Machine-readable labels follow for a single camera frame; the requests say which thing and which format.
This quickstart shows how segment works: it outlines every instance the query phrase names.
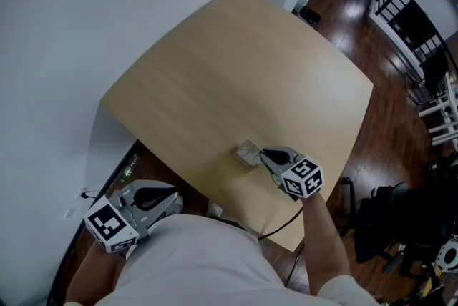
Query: white shirt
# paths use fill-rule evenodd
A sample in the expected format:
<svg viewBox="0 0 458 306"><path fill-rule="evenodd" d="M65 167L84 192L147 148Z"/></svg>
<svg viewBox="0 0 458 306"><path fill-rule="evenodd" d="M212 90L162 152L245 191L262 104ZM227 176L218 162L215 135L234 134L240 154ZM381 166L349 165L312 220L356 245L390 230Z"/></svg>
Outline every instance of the white shirt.
<svg viewBox="0 0 458 306"><path fill-rule="evenodd" d="M286 289L257 239L229 224L176 214L153 226L98 306L378 305L349 276L327 282L318 297Z"/></svg>

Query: human arm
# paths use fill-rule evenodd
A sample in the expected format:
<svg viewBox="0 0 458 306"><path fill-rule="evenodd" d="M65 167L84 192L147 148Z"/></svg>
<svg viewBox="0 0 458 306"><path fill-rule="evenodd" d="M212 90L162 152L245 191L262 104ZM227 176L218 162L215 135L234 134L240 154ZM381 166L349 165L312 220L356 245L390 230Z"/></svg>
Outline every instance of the human arm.
<svg viewBox="0 0 458 306"><path fill-rule="evenodd" d="M350 275L345 247L319 193L302 199L304 248L312 295L339 275Z"/></svg>
<svg viewBox="0 0 458 306"><path fill-rule="evenodd" d="M67 289L65 302L92 306L113 292L125 264L119 253L108 254L96 241L92 243Z"/></svg>

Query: black railing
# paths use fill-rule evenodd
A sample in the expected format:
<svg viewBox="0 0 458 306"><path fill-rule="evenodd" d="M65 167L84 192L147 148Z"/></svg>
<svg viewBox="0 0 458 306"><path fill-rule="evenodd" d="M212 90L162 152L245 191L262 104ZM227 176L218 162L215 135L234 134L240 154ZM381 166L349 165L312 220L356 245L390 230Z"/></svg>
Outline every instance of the black railing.
<svg viewBox="0 0 458 306"><path fill-rule="evenodd" d="M451 69L458 66L445 41L415 0L376 0L375 15L382 16L409 47L419 64L438 53L447 58Z"/></svg>

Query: floor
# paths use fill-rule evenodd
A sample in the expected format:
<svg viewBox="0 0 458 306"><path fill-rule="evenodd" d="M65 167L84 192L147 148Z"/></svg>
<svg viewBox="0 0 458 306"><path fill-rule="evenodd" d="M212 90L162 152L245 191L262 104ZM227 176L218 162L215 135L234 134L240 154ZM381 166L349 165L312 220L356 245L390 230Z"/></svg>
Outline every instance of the floor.
<svg viewBox="0 0 458 306"><path fill-rule="evenodd" d="M317 31L344 53L374 83L371 101L358 139L343 170L343 177L355 183L358 200L370 196L375 187L406 181L411 187L424 184L424 166L449 146L433 149L425 122L418 118L416 108L406 98L404 65L394 45L367 17L370 0L311 0L309 6L321 15ZM185 213L204 214L207 200L168 169L144 147L139 148L142 161L132 179L158 179L176 185L185 198ZM331 212L344 213L349 208L347 188L337 185L328 207ZM354 255L352 233L343 239L356 281L380 301L389 302L415 290L418 284L400 278L397 269L381 273L384 261L374 259L358 265ZM92 238L86 231L78 240L59 285L54 293L61 304L69 281L90 246ZM269 239L261 242L265 257L284 281L293 264L295 253L283 249ZM293 273L289 287L307 292L306 269L302 257Z"/></svg>

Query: beige tabletop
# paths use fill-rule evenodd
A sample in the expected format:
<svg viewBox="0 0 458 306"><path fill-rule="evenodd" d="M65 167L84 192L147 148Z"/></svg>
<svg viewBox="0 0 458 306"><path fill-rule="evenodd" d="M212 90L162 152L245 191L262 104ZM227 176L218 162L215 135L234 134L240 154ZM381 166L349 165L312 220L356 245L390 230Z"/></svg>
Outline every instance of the beige tabletop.
<svg viewBox="0 0 458 306"><path fill-rule="evenodd" d="M213 0L164 36L103 97L151 152L257 232L301 204L264 167L232 154L247 137L323 167L328 199L364 118L372 83L321 35L266 0ZM271 239L294 250L299 217Z"/></svg>

